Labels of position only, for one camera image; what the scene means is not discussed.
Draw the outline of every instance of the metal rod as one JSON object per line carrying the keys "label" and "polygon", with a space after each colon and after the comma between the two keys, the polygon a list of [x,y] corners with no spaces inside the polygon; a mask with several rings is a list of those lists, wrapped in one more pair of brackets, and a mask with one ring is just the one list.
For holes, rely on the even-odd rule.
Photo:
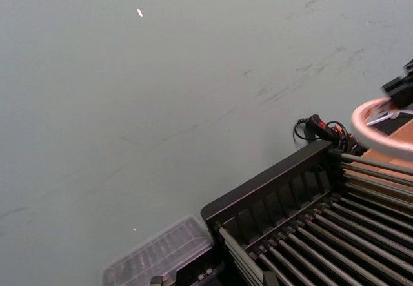
{"label": "metal rod", "polygon": [[365,165],[372,165],[373,167],[379,167],[386,170],[391,170],[394,172],[399,172],[402,174],[412,175],[413,176],[413,169],[401,167],[399,165],[392,165],[390,163],[385,163],[373,159],[362,158],[350,154],[341,154],[341,158],[346,161],[357,161],[358,163],[363,163]]}
{"label": "metal rod", "polygon": [[413,192],[407,191],[407,190],[402,190],[402,189],[399,189],[397,187],[388,186],[386,183],[382,183],[382,182],[379,182],[379,181],[371,181],[367,178],[361,178],[361,177],[354,176],[354,175],[351,175],[351,174],[344,174],[343,176],[347,179],[353,179],[355,181],[360,181],[362,183],[366,183],[366,184],[369,184],[369,185],[373,185],[373,186],[376,186],[376,187],[383,188],[385,190],[395,192],[396,194],[401,194],[401,195],[404,195],[404,196],[408,196],[410,198],[413,197]]}
{"label": "metal rod", "polygon": [[249,284],[252,285],[262,285],[262,283],[258,283],[252,276],[251,273],[247,271],[247,269],[242,265],[241,262],[236,258],[236,256],[230,251],[230,255],[234,259],[234,263],[236,264],[237,268],[239,271],[241,271],[242,275],[248,280]]}
{"label": "metal rod", "polygon": [[231,254],[231,256],[233,257],[234,260],[237,260],[240,264],[240,266],[242,266],[242,268],[244,268],[245,271],[248,272],[248,276],[250,276],[256,283],[259,283],[261,281],[260,278],[258,278],[254,272],[251,270],[251,268],[245,263],[245,261],[239,257],[239,255],[237,254],[237,252],[227,243],[225,242],[225,245],[228,247],[229,249],[229,253]]}
{"label": "metal rod", "polygon": [[330,241],[333,241],[335,244],[339,245],[340,247],[348,250],[352,254],[356,255],[357,257],[361,258],[365,262],[373,265],[376,269],[379,269],[381,272],[385,273],[387,276],[390,276],[393,280],[396,280],[400,282],[402,285],[409,285],[412,286],[413,283],[406,279],[404,276],[400,275],[399,273],[393,271],[392,269],[388,268],[381,262],[375,260],[373,257],[370,257],[369,255],[365,254],[364,252],[360,251],[359,249],[351,246],[347,242],[343,241],[342,239],[338,238],[337,236],[331,234],[329,231],[327,231],[324,228],[321,228],[319,225],[316,225],[310,220],[306,221],[306,224],[314,229],[316,232],[320,233],[324,237],[328,238]]}
{"label": "metal rod", "polygon": [[392,204],[399,205],[400,207],[404,207],[405,209],[413,210],[413,204],[411,204],[409,202],[397,199],[395,197],[387,196],[385,194],[367,189],[365,187],[357,186],[353,183],[346,183],[345,185],[346,185],[346,187],[348,187],[350,189],[354,189],[354,190],[360,191],[362,193],[368,194],[370,196],[374,196],[376,198],[379,198],[381,200],[390,202]]}
{"label": "metal rod", "polygon": [[275,258],[277,258],[277,260],[279,262],[281,262],[288,270],[291,271],[292,274],[294,274],[300,281],[302,281],[305,285],[308,286],[315,286],[308,278],[306,278],[303,273],[300,272],[300,270],[298,270],[297,268],[295,268],[293,266],[293,264],[291,264],[287,259],[284,258],[283,255],[281,255],[278,250],[276,250],[273,247],[270,247],[270,252],[271,254],[274,255]]}
{"label": "metal rod", "polygon": [[399,265],[400,267],[404,268],[408,272],[413,272],[413,266],[411,266],[409,263],[401,260],[400,258],[398,258],[398,257],[394,256],[393,254],[387,252],[386,250],[375,246],[374,244],[370,243],[367,240],[364,240],[363,238],[355,235],[354,233],[352,233],[350,231],[347,231],[346,229],[344,229],[343,227],[340,227],[339,225],[337,225],[333,221],[330,221],[330,220],[324,218],[323,216],[321,216],[319,214],[316,214],[316,219],[319,220],[320,222],[324,223],[325,225],[333,228],[334,230],[338,231],[339,233],[343,234],[344,236],[351,239],[352,241],[355,241],[355,242],[359,243],[360,245],[366,247],[367,249],[369,249],[369,250],[375,252],[376,254],[384,257],[385,259],[395,263],[396,265]]}
{"label": "metal rod", "polygon": [[[320,198],[325,197],[327,194],[329,194],[330,192],[327,191],[324,194],[321,195]],[[280,224],[278,224],[276,227],[266,231],[262,236],[260,236],[258,239],[254,240],[253,242],[249,243],[246,247],[245,250],[248,250],[249,248],[251,248],[254,244],[256,244],[257,242],[261,241],[262,239],[266,238],[269,234],[273,233],[274,231],[277,231],[278,229],[280,229],[283,225],[286,225],[290,220],[293,220],[294,218],[296,218],[297,216],[299,216],[302,212],[304,212],[305,210],[309,209],[311,206],[313,205],[312,202],[310,202],[309,204],[307,204],[305,207],[303,207],[301,210],[298,210],[297,212],[293,213],[291,216],[287,217],[285,220],[283,220]]]}
{"label": "metal rod", "polygon": [[255,276],[258,277],[260,281],[263,280],[263,271],[258,267],[258,265],[251,259],[251,257],[242,249],[237,241],[223,228],[219,228],[219,233],[225,239],[225,243],[231,247],[235,253],[239,256],[243,262],[251,269]]}
{"label": "metal rod", "polygon": [[362,285],[358,281],[356,281],[354,278],[349,276],[346,272],[341,270],[339,267],[337,267],[333,263],[329,262],[324,256],[320,255],[318,252],[316,252],[314,249],[309,247],[307,244],[305,244],[303,241],[301,241],[299,238],[297,238],[292,233],[288,234],[288,237],[291,238],[292,241],[294,241],[297,245],[299,245],[306,252],[308,252],[309,254],[316,257],[323,265],[328,267],[331,271],[336,273],[340,278],[345,280],[350,285],[358,285],[358,286]]}
{"label": "metal rod", "polygon": [[370,207],[366,207],[362,204],[356,203],[356,202],[351,201],[349,199],[346,199],[344,197],[340,197],[340,200],[344,203],[352,205],[353,207],[357,207],[358,209],[363,210],[364,212],[371,213],[372,215],[375,215],[379,218],[383,218],[384,220],[387,220],[391,223],[395,223],[396,225],[399,225],[400,227],[403,227],[403,228],[408,229],[408,230],[413,232],[413,226],[409,225],[408,223],[405,223],[404,221],[401,221],[401,220],[398,220],[396,218],[393,218],[392,216],[380,213],[380,212],[378,212],[374,209],[371,209]]}
{"label": "metal rod", "polygon": [[364,215],[362,215],[362,214],[359,214],[359,213],[354,212],[354,211],[352,211],[352,210],[349,210],[349,209],[347,209],[347,208],[345,208],[345,207],[342,207],[342,206],[341,206],[340,204],[338,204],[338,203],[333,203],[332,205],[333,205],[333,207],[339,209],[341,212],[346,212],[347,214],[350,214],[351,216],[355,216],[355,217],[363,220],[363,221],[366,222],[366,223],[369,223],[369,224],[371,224],[371,225],[373,225],[373,226],[375,226],[375,227],[377,227],[377,228],[380,228],[381,230],[387,231],[388,233],[391,233],[391,234],[393,234],[394,236],[397,236],[397,237],[399,237],[399,238],[401,238],[401,239],[403,239],[403,240],[405,240],[405,241],[413,244],[413,238],[412,238],[411,236],[407,235],[407,234],[404,234],[404,233],[402,233],[402,232],[400,232],[400,231],[397,231],[397,230],[395,230],[395,229],[393,229],[393,228],[390,228],[389,226],[386,226],[386,225],[384,225],[383,223],[380,223],[380,222],[378,222],[378,221],[375,221],[375,220],[373,220],[373,219],[371,219],[371,218],[369,218],[369,217],[366,217],[366,216],[364,216]]}
{"label": "metal rod", "polygon": [[285,286],[294,286],[293,283],[264,255],[258,255],[258,258],[272,271],[277,274],[277,278],[285,285]]}
{"label": "metal rod", "polygon": [[348,194],[351,195],[352,197],[355,197],[355,198],[357,198],[357,199],[363,200],[363,201],[365,201],[365,202],[367,202],[367,203],[369,203],[369,204],[373,204],[373,205],[375,205],[375,206],[377,206],[377,207],[380,207],[380,208],[382,208],[382,209],[389,210],[389,211],[391,211],[392,213],[395,213],[395,214],[397,214],[397,215],[403,216],[404,218],[408,218],[408,219],[410,219],[410,220],[413,221],[413,216],[412,216],[412,215],[409,215],[409,214],[406,214],[406,213],[404,213],[404,212],[401,212],[400,210],[393,209],[392,207],[389,207],[389,206],[387,206],[387,205],[384,205],[384,204],[381,204],[381,203],[372,201],[372,200],[370,200],[370,199],[364,198],[364,197],[359,196],[358,194],[354,194],[354,193],[352,193],[352,192],[349,192]]}
{"label": "metal rod", "polygon": [[300,232],[302,235],[304,235],[306,238],[313,241],[315,244],[319,245],[326,252],[328,252],[329,254],[336,257],[339,261],[343,262],[345,265],[347,265],[351,269],[355,270],[360,275],[364,276],[368,281],[374,283],[374,285],[380,285],[380,286],[387,286],[388,285],[385,282],[383,282],[381,279],[375,277],[369,271],[367,271],[367,270],[363,269],[362,267],[360,267],[357,263],[354,263],[353,261],[349,260],[346,256],[340,254],[335,249],[332,249],[331,247],[329,247],[326,243],[324,243],[321,240],[317,239],[315,236],[313,236],[311,233],[309,233],[304,228],[298,227],[297,231]]}
{"label": "metal rod", "polygon": [[279,241],[279,244],[289,252],[297,261],[302,263],[308,270],[314,273],[320,280],[326,283],[328,286],[338,286],[338,284],[334,283],[327,275],[322,273],[319,269],[317,269],[312,263],[310,263],[307,259],[302,257],[298,252],[296,252],[290,245],[285,243],[283,240]]}
{"label": "metal rod", "polygon": [[413,187],[413,181],[409,181],[408,179],[399,178],[397,176],[393,176],[393,175],[389,175],[389,174],[385,174],[385,173],[381,173],[377,171],[371,171],[369,169],[357,167],[355,165],[349,165],[348,163],[342,163],[341,166],[347,170],[351,170],[351,171],[362,173],[362,174],[367,174],[370,176],[374,176],[375,178],[385,179],[387,181],[393,181],[394,183],[401,184],[404,186]]}
{"label": "metal rod", "polygon": [[364,234],[366,234],[367,236],[370,236],[382,243],[384,243],[385,245],[388,245],[389,247],[392,247],[395,250],[398,250],[399,252],[403,253],[404,255],[410,256],[411,258],[413,258],[413,251],[411,251],[410,249],[407,249],[406,247],[400,245],[399,243],[396,243],[395,241],[392,241],[384,236],[382,236],[381,234],[378,234],[377,232],[374,232],[373,230],[370,230],[358,223],[355,223],[351,220],[349,220],[348,218],[345,218],[343,216],[340,216],[339,214],[336,214],[335,212],[333,212],[332,210],[329,209],[324,209],[325,214],[328,214],[338,220],[340,220],[341,222],[350,225],[351,227],[360,230],[361,232],[363,232]]}

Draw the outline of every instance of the transparent plastic lid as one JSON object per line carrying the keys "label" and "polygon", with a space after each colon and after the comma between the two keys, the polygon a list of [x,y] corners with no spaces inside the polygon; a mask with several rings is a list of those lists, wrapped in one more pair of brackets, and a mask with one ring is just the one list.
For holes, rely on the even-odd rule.
{"label": "transparent plastic lid", "polygon": [[153,276],[163,276],[169,286],[181,267],[211,246],[208,231],[189,216],[109,265],[103,272],[103,286],[149,286]]}

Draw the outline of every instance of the black dish rack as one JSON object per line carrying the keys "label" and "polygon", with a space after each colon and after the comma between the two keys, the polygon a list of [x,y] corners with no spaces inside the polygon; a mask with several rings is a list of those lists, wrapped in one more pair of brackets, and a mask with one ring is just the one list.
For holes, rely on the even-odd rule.
{"label": "black dish rack", "polygon": [[382,179],[413,182],[377,168],[413,175],[316,141],[201,215],[227,265],[251,286],[413,285],[413,194]]}

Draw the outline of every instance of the white ring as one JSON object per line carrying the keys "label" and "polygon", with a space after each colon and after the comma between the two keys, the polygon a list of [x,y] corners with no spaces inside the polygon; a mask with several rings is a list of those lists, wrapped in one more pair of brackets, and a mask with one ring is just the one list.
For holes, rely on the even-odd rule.
{"label": "white ring", "polygon": [[384,154],[413,161],[413,143],[390,139],[387,135],[367,126],[369,117],[395,109],[390,99],[381,98],[366,102],[353,112],[352,124],[358,141]]}

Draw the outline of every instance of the black cable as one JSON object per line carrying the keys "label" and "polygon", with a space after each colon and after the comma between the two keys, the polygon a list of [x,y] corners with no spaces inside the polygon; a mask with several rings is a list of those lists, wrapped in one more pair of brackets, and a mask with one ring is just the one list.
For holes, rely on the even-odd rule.
{"label": "black cable", "polygon": [[296,122],[296,124],[294,125],[294,133],[293,133],[293,135],[292,135],[292,137],[294,138],[294,140],[296,140],[295,137],[294,137],[294,135],[296,135],[298,138],[304,139],[304,140],[306,140],[306,141],[315,141],[315,140],[317,140],[317,139],[320,139],[320,138],[306,138],[305,136],[302,136],[301,134],[298,133],[297,127],[298,127],[299,125],[301,125],[302,123],[306,123],[307,121],[308,121],[308,118],[303,118],[303,119],[299,119],[299,120]]}
{"label": "black cable", "polygon": [[345,143],[344,143],[343,150],[344,150],[344,152],[346,152],[346,151],[347,151],[347,148],[348,148],[348,141],[349,141],[347,129],[344,127],[344,125],[343,125],[342,123],[340,123],[340,122],[338,122],[338,121],[334,121],[334,120],[333,120],[333,121],[330,121],[329,123],[327,123],[327,126],[328,126],[328,125],[331,125],[332,123],[335,123],[335,124],[339,125],[339,126],[341,127],[341,129],[343,130],[343,132],[344,132],[344,140],[345,140]]}

